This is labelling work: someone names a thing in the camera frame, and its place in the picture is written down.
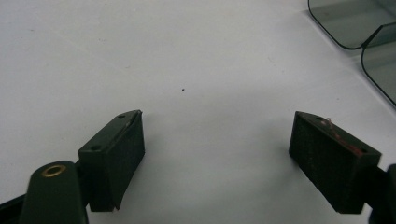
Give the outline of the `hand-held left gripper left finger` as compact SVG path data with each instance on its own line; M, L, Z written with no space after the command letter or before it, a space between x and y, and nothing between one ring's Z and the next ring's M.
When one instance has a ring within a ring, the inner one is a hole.
M145 155L142 111L117 115L79 151L88 175L88 204L93 212L120 209L125 191Z

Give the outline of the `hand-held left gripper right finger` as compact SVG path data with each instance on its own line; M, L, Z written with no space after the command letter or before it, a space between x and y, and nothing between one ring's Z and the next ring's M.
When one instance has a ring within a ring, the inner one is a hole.
M289 154L336 212L361 212L362 176L379 164L379 151L328 119L297 111Z

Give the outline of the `clear compartment box with lid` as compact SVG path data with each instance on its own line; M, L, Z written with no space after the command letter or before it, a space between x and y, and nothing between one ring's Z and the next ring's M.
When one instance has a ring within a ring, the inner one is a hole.
M364 73L396 106L396 0L307 1L333 41L361 51Z

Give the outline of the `white table cover sheet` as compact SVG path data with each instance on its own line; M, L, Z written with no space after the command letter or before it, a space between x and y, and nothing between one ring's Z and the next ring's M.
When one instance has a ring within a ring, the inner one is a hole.
M0 203L135 109L145 157L91 224L367 224L290 157L298 111L396 163L396 108L306 0L0 0Z

